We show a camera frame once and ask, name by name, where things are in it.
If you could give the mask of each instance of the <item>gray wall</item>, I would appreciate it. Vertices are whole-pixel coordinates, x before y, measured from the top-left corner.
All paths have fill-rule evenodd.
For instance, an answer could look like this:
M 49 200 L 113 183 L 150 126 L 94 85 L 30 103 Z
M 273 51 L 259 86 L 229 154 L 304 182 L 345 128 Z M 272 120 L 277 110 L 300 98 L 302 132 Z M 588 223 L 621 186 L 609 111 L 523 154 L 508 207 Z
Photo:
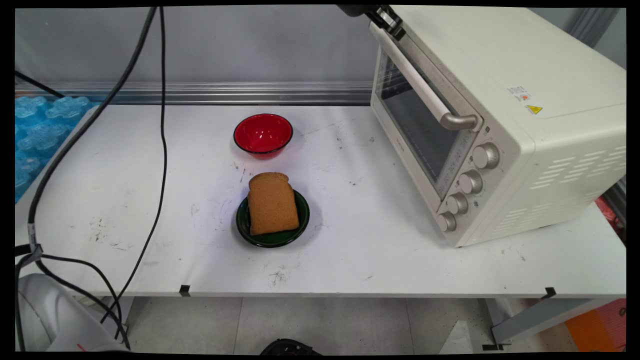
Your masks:
M 627 68 L 627 9 L 622 8 L 594 46 L 600 54 Z
M 17 70 L 44 83 L 114 82 L 147 8 L 16 9 Z M 335 5 L 165 8 L 167 81 L 371 81 L 377 43 L 365 17 Z M 156 14 L 131 82 L 160 81 Z
M 553 25 L 565 30 L 571 30 L 576 18 L 580 15 L 580 8 L 529 8 Z

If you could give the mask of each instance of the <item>floor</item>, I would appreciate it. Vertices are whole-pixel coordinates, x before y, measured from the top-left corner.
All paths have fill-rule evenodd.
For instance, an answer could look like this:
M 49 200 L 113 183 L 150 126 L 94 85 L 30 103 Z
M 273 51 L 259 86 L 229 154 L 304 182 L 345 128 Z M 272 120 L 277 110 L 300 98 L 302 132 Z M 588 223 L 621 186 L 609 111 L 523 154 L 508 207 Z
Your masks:
M 135 352 L 257 355 L 278 338 L 322 355 L 437 354 L 458 320 L 473 352 L 492 344 L 482 299 L 138 297 L 127 325 Z M 576 351 L 564 324 L 505 352 Z

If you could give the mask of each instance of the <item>label sticker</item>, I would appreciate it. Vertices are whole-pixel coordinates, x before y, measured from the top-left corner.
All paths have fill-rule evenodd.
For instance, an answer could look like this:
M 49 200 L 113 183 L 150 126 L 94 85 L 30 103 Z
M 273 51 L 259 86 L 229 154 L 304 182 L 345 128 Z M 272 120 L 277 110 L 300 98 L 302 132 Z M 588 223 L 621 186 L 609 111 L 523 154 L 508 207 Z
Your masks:
M 531 94 L 522 86 L 507 88 L 507 91 L 519 102 L 528 102 L 531 100 Z
M 534 100 L 533 95 L 522 86 L 511 86 L 507 88 L 507 91 L 520 104 L 523 104 L 531 115 L 537 115 L 544 107 L 541 106 L 539 99 Z
M 539 106 L 531 106 L 531 105 L 527 105 L 527 109 L 529 109 L 529 111 L 531 111 L 533 115 L 537 115 L 540 112 L 540 110 L 542 110 L 542 108 Z

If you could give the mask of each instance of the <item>toast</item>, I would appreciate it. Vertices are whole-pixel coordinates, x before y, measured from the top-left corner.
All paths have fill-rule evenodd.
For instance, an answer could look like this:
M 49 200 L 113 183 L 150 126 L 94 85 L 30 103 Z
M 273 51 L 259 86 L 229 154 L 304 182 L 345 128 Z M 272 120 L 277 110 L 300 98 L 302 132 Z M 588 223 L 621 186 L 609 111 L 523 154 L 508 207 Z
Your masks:
M 251 235 L 293 230 L 300 226 L 289 178 L 280 172 L 263 172 L 249 180 Z

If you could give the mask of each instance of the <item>oven knob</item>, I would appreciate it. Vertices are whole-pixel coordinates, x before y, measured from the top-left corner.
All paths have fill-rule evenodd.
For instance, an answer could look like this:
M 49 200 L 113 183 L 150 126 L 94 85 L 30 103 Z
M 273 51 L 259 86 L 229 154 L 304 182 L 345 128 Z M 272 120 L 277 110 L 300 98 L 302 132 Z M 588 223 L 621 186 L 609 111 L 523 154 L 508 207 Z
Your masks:
M 438 226 L 443 233 L 447 231 L 454 231 L 456 229 L 456 218 L 450 212 L 445 212 L 438 215 Z
M 469 170 L 460 175 L 458 179 L 460 188 L 464 193 L 479 193 L 482 190 L 482 177 L 476 170 Z
M 447 209 L 452 214 L 465 214 L 469 209 L 467 198 L 462 193 L 455 193 L 447 198 Z
M 478 168 L 495 168 L 498 165 L 500 154 L 498 148 L 488 142 L 482 145 L 476 146 L 473 151 L 474 164 Z

